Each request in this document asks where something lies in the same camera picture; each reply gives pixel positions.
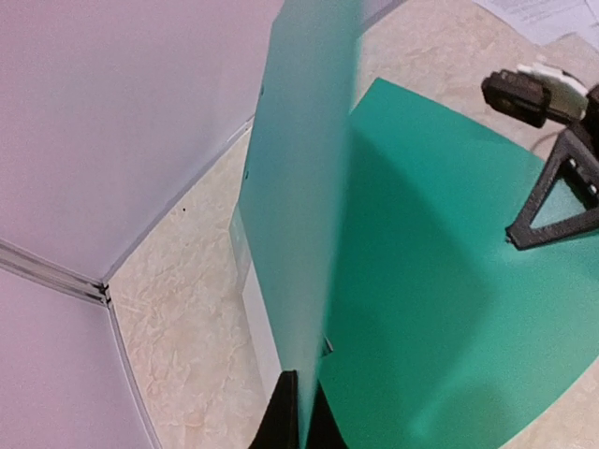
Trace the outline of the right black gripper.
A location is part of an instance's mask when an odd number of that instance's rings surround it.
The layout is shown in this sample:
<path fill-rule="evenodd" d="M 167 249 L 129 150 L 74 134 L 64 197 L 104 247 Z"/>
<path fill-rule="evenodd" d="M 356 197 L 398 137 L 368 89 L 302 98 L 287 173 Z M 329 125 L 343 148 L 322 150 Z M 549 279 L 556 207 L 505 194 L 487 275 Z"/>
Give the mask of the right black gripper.
<path fill-rule="evenodd" d="M 562 131 L 513 224 L 520 251 L 598 232 L 599 85 L 586 95 L 584 117 Z"/>

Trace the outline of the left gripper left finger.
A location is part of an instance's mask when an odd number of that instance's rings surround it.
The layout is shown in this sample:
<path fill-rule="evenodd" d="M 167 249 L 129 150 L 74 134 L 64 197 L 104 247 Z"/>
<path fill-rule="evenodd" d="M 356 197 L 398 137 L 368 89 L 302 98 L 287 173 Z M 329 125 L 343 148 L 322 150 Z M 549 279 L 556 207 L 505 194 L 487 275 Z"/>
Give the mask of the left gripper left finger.
<path fill-rule="evenodd" d="M 250 449 L 297 449 L 299 447 L 298 374 L 283 371 Z"/>

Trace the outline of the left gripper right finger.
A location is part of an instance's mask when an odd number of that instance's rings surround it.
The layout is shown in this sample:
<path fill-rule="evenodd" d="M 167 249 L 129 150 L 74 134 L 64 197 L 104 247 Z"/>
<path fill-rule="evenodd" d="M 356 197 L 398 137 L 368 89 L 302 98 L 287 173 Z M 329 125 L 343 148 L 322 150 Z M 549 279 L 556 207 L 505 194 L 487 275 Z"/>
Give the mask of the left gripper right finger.
<path fill-rule="evenodd" d="M 307 449 L 347 449 L 321 383 L 314 395 L 313 414 L 310 422 Z"/>

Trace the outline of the green file folder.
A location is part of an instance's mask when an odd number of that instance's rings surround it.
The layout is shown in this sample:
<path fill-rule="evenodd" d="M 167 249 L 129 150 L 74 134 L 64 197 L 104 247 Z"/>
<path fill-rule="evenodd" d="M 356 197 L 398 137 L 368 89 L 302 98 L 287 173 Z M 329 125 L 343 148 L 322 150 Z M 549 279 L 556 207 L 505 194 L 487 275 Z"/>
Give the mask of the green file folder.
<path fill-rule="evenodd" d="M 507 238 L 547 160 L 387 80 L 358 1 L 273 22 L 237 215 L 299 447 L 321 383 L 348 448 L 498 448 L 598 355 L 598 232 Z"/>

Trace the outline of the middle printed paper sheet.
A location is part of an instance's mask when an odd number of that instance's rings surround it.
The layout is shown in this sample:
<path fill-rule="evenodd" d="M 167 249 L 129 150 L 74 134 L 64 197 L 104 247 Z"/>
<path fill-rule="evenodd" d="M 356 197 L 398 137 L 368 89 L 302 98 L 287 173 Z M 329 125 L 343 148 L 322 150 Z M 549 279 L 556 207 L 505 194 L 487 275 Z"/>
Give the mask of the middle printed paper sheet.
<path fill-rule="evenodd" d="M 586 1 L 479 0 L 475 4 L 535 45 L 547 45 L 597 24 Z"/>

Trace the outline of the left aluminium frame post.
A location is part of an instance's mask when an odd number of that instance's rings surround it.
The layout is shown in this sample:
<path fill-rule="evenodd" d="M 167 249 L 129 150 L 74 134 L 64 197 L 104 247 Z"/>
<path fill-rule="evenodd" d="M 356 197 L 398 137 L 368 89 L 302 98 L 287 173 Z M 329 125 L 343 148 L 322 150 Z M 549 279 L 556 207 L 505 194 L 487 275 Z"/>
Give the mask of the left aluminium frame post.
<path fill-rule="evenodd" d="M 66 295 L 108 307 L 109 288 L 72 270 L 1 241 L 1 269 Z"/>

